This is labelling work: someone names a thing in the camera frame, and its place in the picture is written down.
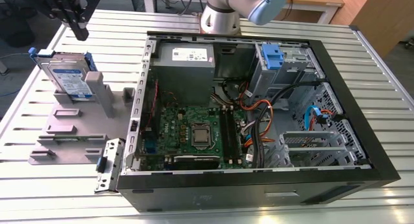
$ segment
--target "green circuit board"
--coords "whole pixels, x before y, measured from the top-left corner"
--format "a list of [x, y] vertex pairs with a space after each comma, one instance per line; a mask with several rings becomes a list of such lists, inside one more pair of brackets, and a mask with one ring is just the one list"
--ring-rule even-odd
[[[236, 110], [232, 112], [236, 123], [236, 130], [240, 131], [239, 123], [244, 120], [244, 112]], [[208, 147], [192, 146], [193, 125], [200, 125], [209, 129], [211, 144]], [[223, 160], [223, 145], [220, 136], [219, 108], [197, 108], [197, 107], [167, 107], [161, 110], [160, 116], [160, 133], [156, 142], [156, 154], [205, 154], [220, 157], [222, 169], [243, 168], [243, 163], [232, 162], [231, 164]], [[148, 165], [152, 170], [163, 168], [163, 159], [151, 157]]]

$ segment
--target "sticker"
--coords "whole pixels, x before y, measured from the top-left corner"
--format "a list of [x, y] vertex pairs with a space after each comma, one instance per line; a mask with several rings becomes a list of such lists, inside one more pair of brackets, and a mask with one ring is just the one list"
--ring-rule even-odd
[[251, 154], [246, 154], [246, 161], [252, 162], [252, 155]]
[[331, 3], [331, 2], [327, 2], [326, 5], [327, 5], [327, 6], [338, 6], [338, 7], [340, 7], [342, 4], [340, 4], [340, 3]]
[[244, 94], [246, 94], [248, 97], [252, 96], [252, 93], [251, 93], [248, 90], [244, 91]]
[[197, 61], [207, 62], [205, 48], [175, 48], [172, 50], [173, 61]]
[[63, 86], [68, 95], [77, 99], [92, 97], [92, 91], [87, 83], [81, 80], [83, 73], [80, 70], [53, 69], [55, 78]]

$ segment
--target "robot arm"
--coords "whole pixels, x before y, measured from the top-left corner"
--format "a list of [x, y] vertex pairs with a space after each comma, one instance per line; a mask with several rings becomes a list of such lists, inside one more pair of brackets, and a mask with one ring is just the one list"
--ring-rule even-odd
[[205, 33], [234, 35], [240, 29], [239, 14], [256, 25], [267, 24], [278, 16], [286, 0], [207, 0], [201, 15]]
[[81, 7], [80, 0], [25, 0], [51, 19], [57, 18], [68, 26], [77, 40], [88, 38], [85, 25], [91, 19], [100, 0], [85, 0]]
[[[88, 38], [85, 25], [100, 0], [25, 0], [51, 19], [57, 18], [68, 26], [77, 40]], [[239, 14], [263, 25], [279, 14], [286, 0], [207, 0], [201, 15], [201, 28], [207, 33], [236, 34], [240, 29]]]

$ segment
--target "motherboard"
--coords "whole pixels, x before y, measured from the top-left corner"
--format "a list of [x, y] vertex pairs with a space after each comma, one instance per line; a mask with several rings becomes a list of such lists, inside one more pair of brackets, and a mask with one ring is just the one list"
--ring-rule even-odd
[[242, 142], [238, 134], [242, 125], [242, 110], [163, 108], [157, 140], [144, 142], [148, 153], [147, 170], [185, 170], [199, 166], [216, 169], [243, 168]]

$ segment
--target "aluminum work table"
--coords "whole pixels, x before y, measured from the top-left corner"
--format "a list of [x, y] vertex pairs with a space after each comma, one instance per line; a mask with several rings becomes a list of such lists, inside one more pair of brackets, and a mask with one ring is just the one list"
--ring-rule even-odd
[[[145, 32], [199, 32], [196, 22], [193, 16], [97, 10], [87, 41], [61, 27], [48, 48], [89, 51], [104, 82], [121, 91], [137, 81]], [[360, 33], [347, 26], [292, 22], [258, 27], [246, 20], [242, 33], [323, 42], [402, 179], [327, 205], [139, 214], [119, 194], [93, 195], [93, 164], [28, 164], [55, 101], [53, 85], [35, 68], [0, 122], [0, 222], [414, 223], [414, 102]]]

